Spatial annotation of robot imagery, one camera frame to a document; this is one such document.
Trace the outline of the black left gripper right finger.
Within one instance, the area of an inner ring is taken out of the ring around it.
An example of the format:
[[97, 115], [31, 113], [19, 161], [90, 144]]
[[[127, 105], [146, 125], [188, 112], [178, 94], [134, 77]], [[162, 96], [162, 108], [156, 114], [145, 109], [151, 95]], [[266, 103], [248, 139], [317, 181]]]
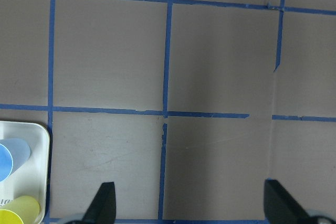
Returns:
[[307, 212], [275, 179], [264, 182], [264, 214], [269, 223], [312, 223]]

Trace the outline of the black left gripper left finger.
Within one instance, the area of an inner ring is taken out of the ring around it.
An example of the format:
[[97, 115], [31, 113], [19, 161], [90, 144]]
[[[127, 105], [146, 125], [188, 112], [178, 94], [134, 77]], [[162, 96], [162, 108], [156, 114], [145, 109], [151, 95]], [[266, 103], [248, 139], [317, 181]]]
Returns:
[[116, 191], [114, 182], [102, 183], [81, 223], [111, 223], [116, 218]]

